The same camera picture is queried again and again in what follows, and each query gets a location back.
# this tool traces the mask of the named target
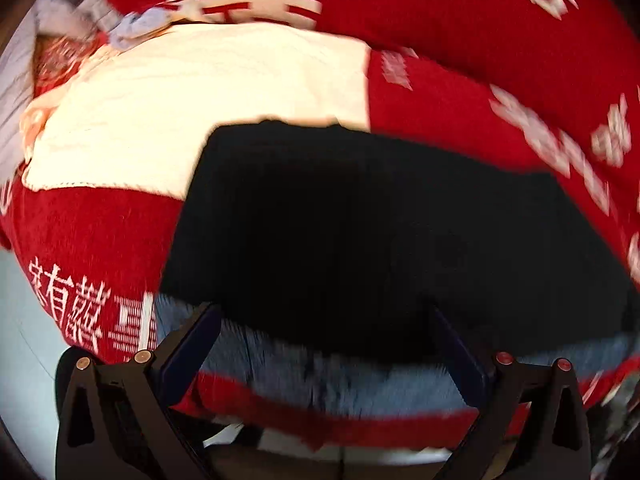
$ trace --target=pillow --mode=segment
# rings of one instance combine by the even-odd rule
[[[22,160],[20,115],[33,98],[34,10],[20,22],[0,56],[0,183],[9,180]]]

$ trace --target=white sheet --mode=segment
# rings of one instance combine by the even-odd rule
[[[24,158],[18,124],[33,98],[35,41],[36,19],[30,10],[0,56],[0,186],[14,176]]]
[[[220,124],[279,118],[369,131],[368,61],[359,40],[271,23],[172,27],[71,85],[23,182],[184,199]]]

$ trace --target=blue fleece fabric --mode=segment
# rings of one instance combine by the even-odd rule
[[[158,342],[189,318],[194,307],[164,295],[154,300]],[[569,359],[578,378],[619,365],[632,350],[628,337],[567,346],[521,358],[549,365]],[[640,346],[635,341],[635,351]],[[244,383],[266,399],[353,418],[408,417],[465,407],[449,374],[433,366],[382,367],[342,356],[323,356],[224,320],[202,371]]]

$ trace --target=metal screw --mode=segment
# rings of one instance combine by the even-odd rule
[[[495,360],[505,366],[513,364],[514,361],[513,356],[509,352],[498,352],[495,355]]]
[[[141,350],[136,355],[134,355],[133,359],[135,362],[144,364],[151,359],[151,352],[149,350]]]
[[[571,363],[567,359],[558,359],[558,368],[560,368],[563,372],[568,372],[571,370]]]
[[[76,368],[78,370],[86,370],[90,364],[91,364],[91,359],[89,359],[88,357],[81,357],[78,359],[78,362],[76,363]]]

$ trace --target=black cloth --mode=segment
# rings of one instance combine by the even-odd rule
[[[547,173],[340,126],[218,128],[161,292],[316,351],[428,361],[424,298],[516,355],[631,330],[625,269]]]

